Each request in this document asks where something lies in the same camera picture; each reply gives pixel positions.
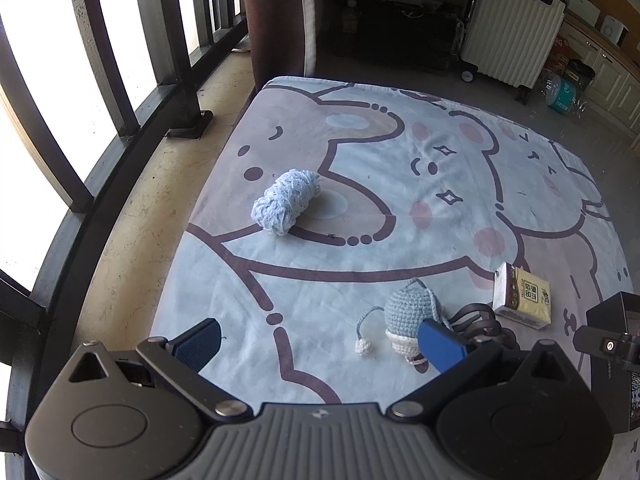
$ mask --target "wooden countertop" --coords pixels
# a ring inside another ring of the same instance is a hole
[[[596,28],[584,22],[570,10],[564,11],[564,20],[572,27],[577,28],[585,36],[588,36],[593,43],[605,50],[613,59],[622,65],[633,77],[640,81],[640,69],[626,56],[619,46],[611,43]]]

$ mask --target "gray ribbed panel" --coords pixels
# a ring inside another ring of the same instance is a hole
[[[313,416],[325,410],[322,418]],[[217,428],[184,480],[470,480],[421,426],[396,424],[376,404],[268,404],[245,424]]]
[[[533,88],[562,20],[560,0],[478,0],[461,58],[482,74]]]

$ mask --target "black box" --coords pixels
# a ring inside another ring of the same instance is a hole
[[[619,292],[587,310],[587,325],[610,332],[640,335],[640,296]],[[591,393],[614,433],[640,426],[640,376],[619,364],[591,357]]]

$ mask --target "crochet toy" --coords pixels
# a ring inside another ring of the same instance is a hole
[[[442,308],[433,291],[418,278],[410,280],[403,288],[394,292],[386,305],[374,306],[367,310],[356,326],[355,350],[360,355],[371,352],[372,344],[360,335],[360,326],[365,318],[375,310],[385,313],[385,334],[391,346],[403,355],[409,364],[417,365],[426,361],[418,348],[418,325],[423,319],[434,319],[451,329],[449,321],[442,317]]]

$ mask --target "gray floor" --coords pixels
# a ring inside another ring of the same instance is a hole
[[[640,292],[640,157],[629,147],[629,137],[592,110],[581,118],[565,118],[535,93],[523,106],[514,101],[515,88],[483,75],[465,83],[457,67],[440,75],[320,51],[316,77],[428,92],[493,112],[557,140],[590,169],[620,236],[634,288]]]

